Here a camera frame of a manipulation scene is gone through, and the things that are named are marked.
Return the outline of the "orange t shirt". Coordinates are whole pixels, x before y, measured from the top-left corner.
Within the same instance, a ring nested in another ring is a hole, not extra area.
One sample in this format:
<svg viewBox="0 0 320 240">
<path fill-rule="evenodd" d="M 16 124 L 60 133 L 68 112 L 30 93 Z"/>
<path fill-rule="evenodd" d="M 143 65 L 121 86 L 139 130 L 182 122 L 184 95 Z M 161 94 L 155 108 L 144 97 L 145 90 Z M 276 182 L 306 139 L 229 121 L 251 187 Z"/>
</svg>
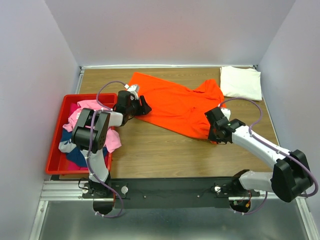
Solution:
<svg viewBox="0 0 320 240">
<path fill-rule="evenodd" d="M 205 116 L 224 101 L 214 79 L 204 81 L 195 89 L 178 83 L 135 72 L 128 83 L 138 85 L 151 112 L 136 118 L 194 139 L 206 140 L 210 124 Z"/>
</svg>

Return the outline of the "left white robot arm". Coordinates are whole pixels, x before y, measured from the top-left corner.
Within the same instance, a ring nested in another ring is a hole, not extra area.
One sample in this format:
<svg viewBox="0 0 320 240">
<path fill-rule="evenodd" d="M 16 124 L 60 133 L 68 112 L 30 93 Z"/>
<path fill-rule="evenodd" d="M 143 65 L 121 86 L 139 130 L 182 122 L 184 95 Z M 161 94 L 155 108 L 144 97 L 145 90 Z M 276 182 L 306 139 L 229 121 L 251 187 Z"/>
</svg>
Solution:
<svg viewBox="0 0 320 240">
<path fill-rule="evenodd" d="M 84 194 L 97 194 L 104 198 L 115 192 L 108 183 L 109 170 L 105 164 L 103 147 L 110 127 L 124 126 L 131 118 L 144 116 L 152 108 L 143 95 L 139 96 L 139 86 L 134 84 L 117 95 L 113 108 L 93 110 L 84 108 L 79 115 L 71 135 L 71 142 L 84 154 L 89 170 L 88 183 L 83 187 Z"/>
</svg>

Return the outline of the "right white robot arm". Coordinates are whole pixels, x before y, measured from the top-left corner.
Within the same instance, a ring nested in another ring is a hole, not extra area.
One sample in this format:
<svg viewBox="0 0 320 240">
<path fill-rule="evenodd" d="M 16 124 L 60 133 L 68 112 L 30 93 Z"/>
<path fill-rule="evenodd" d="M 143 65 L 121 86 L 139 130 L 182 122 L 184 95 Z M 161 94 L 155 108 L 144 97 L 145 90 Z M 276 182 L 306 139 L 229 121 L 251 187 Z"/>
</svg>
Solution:
<svg viewBox="0 0 320 240">
<path fill-rule="evenodd" d="M 270 172 L 243 170 L 233 176 L 230 191 L 241 196 L 247 190 L 274 193 L 290 203 L 315 184 L 306 155 L 282 148 L 256 134 L 244 122 L 230 120 L 230 110 L 215 107 L 204 115 L 209 122 L 208 139 L 217 143 L 236 144 L 271 168 Z"/>
</svg>

